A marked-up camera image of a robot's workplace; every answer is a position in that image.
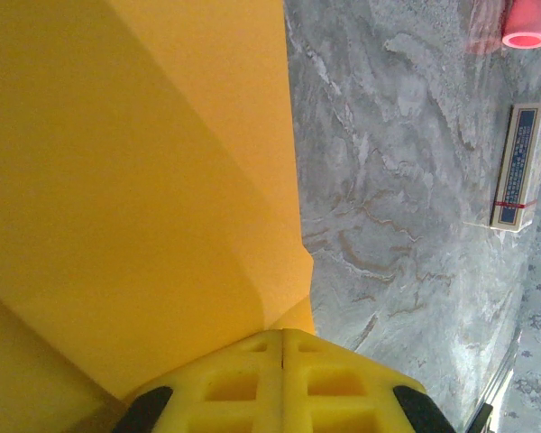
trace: pink cup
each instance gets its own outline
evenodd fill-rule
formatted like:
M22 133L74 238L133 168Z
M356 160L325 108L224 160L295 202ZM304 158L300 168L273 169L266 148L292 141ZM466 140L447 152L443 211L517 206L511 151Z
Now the pink cup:
M541 47L541 0L515 0L503 33L511 48Z

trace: small box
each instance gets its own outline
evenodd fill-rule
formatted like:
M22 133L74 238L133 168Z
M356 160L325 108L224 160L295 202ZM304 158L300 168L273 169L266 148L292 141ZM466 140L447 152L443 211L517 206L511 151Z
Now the small box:
M541 104L516 104L507 142L491 228L518 232L535 216L541 185Z

